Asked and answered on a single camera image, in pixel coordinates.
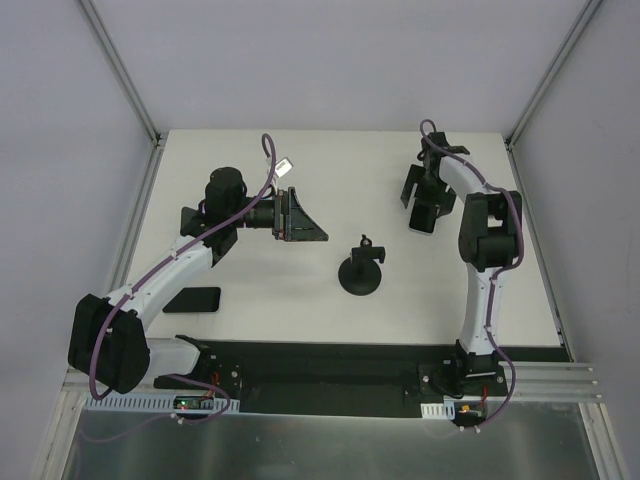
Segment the black round phone stand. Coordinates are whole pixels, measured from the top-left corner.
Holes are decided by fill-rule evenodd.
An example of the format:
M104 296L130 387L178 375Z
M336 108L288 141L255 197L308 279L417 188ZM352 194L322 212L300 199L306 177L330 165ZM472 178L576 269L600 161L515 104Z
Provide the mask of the black round phone stand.
M374 246L365 234L360 243L340 265L338 279L341 287L351 295L367 296L378 289L382 281L380 265L386 260L383 246Z

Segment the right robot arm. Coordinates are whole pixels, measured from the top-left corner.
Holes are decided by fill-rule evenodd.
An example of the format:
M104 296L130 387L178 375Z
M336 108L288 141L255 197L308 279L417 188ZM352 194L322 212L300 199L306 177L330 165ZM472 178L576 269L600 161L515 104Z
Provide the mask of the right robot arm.
M465 319L443 375L457 392L469 395L498 372L494 327L504 276L524 256L522 199L515 190L491 184L466 147L450 145L443 132L422 135L417 160L400 195L411 209L410 229L432 234L455 201L463 203L458 251L468 272Z

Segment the silver-edged black phone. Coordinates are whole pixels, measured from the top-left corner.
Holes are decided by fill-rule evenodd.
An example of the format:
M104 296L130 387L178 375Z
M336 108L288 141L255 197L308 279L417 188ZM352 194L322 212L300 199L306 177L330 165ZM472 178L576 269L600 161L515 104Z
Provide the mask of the silver-edged black phone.
M435 228L436 209L433 205L429 205L421 200L415 200L410 220L409 228L412 231L431 235Z

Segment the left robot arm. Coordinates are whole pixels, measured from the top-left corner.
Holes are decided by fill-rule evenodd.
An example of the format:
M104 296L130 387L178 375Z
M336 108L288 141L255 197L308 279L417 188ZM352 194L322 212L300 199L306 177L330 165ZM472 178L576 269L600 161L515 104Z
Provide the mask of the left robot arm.
M204 344L184 335L150 340L146 332L162 309L197 276L216 266L241 228L268 229L284 242L326 242L328 234L303 210L294 188L250 197L241 172L214 170L197 209L184 208L180 233L147 273L104 297L77 304L68 352L71 367L89 378L89 391L126 394L145 379L177 375L188 388L211 377Z

